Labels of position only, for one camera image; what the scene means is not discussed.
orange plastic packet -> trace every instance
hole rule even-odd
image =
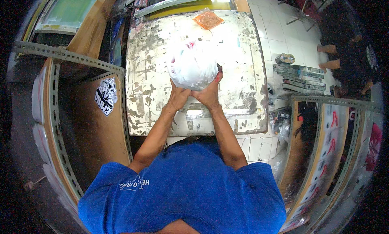
[[[206,30],[211,30],[224,21],[208,8],[204,9],[199,15],[193,18],[193,20]]]

black and white sticker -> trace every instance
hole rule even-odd
[[[105,116],[112,112],[117,101],[115,77],[101,80],[100,86],[96,89],[95,102]]]

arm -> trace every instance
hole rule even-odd
[[[192,96],[208,108],[212,116],[217,142],[220,145],[220,152],[224,162],[234,170],[237,170],[247,165],[247,161],[217,99],[217,90],[222,78],[223,72],[220,66],[215,80],[200,92],[192,91]]]
[[[135,154],[134,160],[128,166],[137,173],[148,167],[163,149],[175,113],[185,105],[191,93],[189,89],[177,88],[172,80],[170,82],[172,83],[172,92],[170,93],[169,101],[163,107],[161,115]]]
[[[370,79],[369,81],[367,81],[367,83],[365,84],[365,86],[363,87],[363,89],[362,89],[362,91],[361,91],[361,94],[362,94],[362,95],[365,95],[366,92],[367,92],[368,90],[370,90],[370,88],[371,88],[373,85],[374,85],[374,84],[373,84],[372,79]]]

leg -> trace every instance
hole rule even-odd
[[[282,0],[282,2],[279,2],[278,4],[284,3],[284,2],[286,2],[286,1],[288,1],[288,0]]]
[[[293,22],[295,22],[295,21],[301,20],[301,19],[302,19],[302,18],[297,18],[297,19],[295,19],[295,20],[293,20],[293,21],[291,21],[291,22],[286,23],[286,25],[289,25],[289,24],[291,24],[291,23],[293,23]]]
[[[337,53],[337,48],[335,45],[325,45],[322,46],[320,44],[317,45],[318,52],[326,52],[326,53]]]
[[[340,68],[340,59],[328,61],[318,65],[320,69],[327,73],[326,68],[328,69],[339,69]]]

forearm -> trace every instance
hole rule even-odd
[[[158,153],[163,149],[169,134],[176,111],[165,106],[158,120],[153,125],[145,141],[134,156],[130,168],[135,172],[148,167]]]
[[[217,142],[220,146],[220,152],[226,165],[234,170],[247,165],[246,157],[239,146],[230,124],[224,116],[221,105],[210,109],[212,121],[214,123]]]

